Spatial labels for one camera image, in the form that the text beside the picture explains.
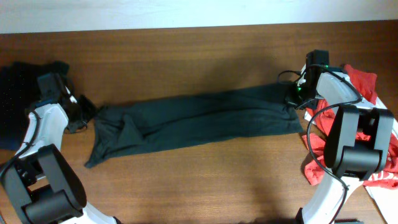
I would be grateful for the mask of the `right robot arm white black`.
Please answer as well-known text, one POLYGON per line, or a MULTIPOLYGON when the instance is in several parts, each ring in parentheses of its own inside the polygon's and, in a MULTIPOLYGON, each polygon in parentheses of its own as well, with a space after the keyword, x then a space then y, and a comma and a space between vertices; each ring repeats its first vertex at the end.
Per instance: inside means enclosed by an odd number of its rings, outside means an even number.
POLYGON ((326 50, 306 55, 298 79, 290 84, 285 102, 295 109, 328 103, 335 119, 327 136, 324 161, 316 163, 325 176, 295 222, 334 223, 349 196, 370 176, 383 170, 396 123, 391 111, 366 100, 342 69, 329 65, 326 50))

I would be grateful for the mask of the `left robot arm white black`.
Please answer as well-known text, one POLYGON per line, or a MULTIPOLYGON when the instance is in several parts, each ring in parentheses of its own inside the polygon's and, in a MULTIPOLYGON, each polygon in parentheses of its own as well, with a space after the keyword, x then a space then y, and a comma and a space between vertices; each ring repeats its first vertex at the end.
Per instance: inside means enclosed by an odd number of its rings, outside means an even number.
POLYGON ((1 168, 1 185, 22 223, 118 224, 87 201, 84 186, 61 154, 63 135, 87 127, 95 106, 75 98, 58 73, 37 77, 40 100, 30 106, 21 147, 1 168))

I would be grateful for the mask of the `black Nike t-shirt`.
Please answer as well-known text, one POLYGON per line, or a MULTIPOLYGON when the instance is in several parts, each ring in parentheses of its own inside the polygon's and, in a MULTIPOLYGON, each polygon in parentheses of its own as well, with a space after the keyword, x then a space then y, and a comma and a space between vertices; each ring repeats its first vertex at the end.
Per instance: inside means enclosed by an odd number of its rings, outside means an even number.
POLYGON ((104 106, 95 116, 95 141, 85 167, 113 158, 197 146, 234 138, 303 131, 284 103, 287 86, 238 90, 104 106))

